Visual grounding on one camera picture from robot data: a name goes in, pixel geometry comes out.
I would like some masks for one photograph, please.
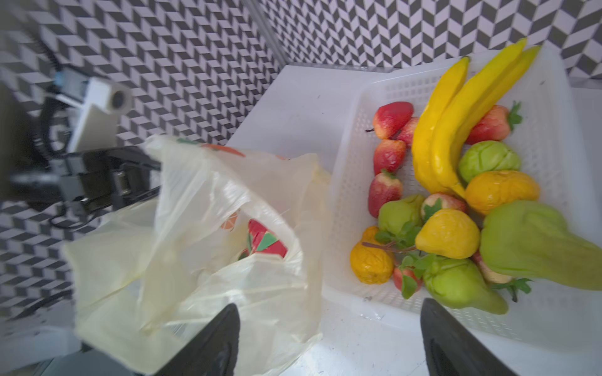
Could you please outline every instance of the wall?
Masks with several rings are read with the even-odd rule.
[[[156,133],[223,144],[280,69],[240,0],[11,5],[12,15],[34,25],[62,63],[132,88],[134,109],[121,119],[120,145],[139,144]],[[0,28],[8,29],[2,39],[2,80],[37,114],[43,88],[51,81],[49,64],[18,27],[3,23]],[[58,251],[61,241],[91,231],[98,221],[71,232],[49,226],[53,210],[1,205],[0,316],[12,316],[70,286],[69,269]]]
[[[602,78],[600,0],[258,0],[291,62],[408,67],[527,36]]]

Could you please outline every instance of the white table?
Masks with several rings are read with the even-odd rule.
[[[296,157],[317,153],[332,171],[352,102],[364,85],[386,73],[286,66],[229,140],[233,147]],[[575,89],[594,184],[602,200],[602,91]],[[418,316],[394,326],[323,300],[323,340],[283,373],[298,375],[428,375]],[[602,376],[600,349],[591,354],[556,354],[476,332],[475,335],[517,374]]]

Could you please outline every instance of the bunch of bananas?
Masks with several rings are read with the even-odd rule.
[[[466,84],[468,57],[441,77],[418,121],[412,143],[414,173],[429,192],[464,198],[456,172],[462,145],[472,128],[529,69],[539,46],[523,51],[521,39],[500,51]]]

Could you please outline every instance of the translucent plastic bag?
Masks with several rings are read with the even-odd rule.
[[[279,374],[321,338],[329,174],[312,154],[283,160],[168,136],[150,137],[144,149],[162,163],[159,198],[105,216],[63,248],[77,334],[153,373],[235,303],[235,374]],[[237,260],[251,218],[284,243],[284,258]]]

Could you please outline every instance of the plastic basket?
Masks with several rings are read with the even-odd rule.
[[[472,56],[469,75],[478,72],[497,52]],[[333,176],[335,221],[331,247],[325,254],[325,288],[334,289],[341,303],[370,300],[381,316],[399,310],[420,313],[429,294],[422,289],[404,300],[393,281],[383,285],[360,283],[349,265],[349,252],[363,230],[376,224],[367,209],[368,187],[374,177],[372,157],[379,139],[364,132],[372,128],[378,107],[405,100],[414,105],[415,116],[424,110],[439,78],[457,61],[445,60],[399,70],[373,82],[359,94],[345,131]],[[530,70],[500,101],[510,107],[522,101],[524,117],[504,142],[523,159],[523,172],[542,187],[541,201],[560,209],[575,233],[602,244],[602,223],[578,124],[571,89],[557,54],[543,48]],[[403,196],[428,193],[414,178],[408,151],[397,176]],[[533,292],[518,303],[509,300],[507,315],[491,315],[476,309],[450,310],[464,326],[508,339],[543,347],[589,346],[599,335],[602,312],[599,292],[581,291],[546,280],[532,283]]]

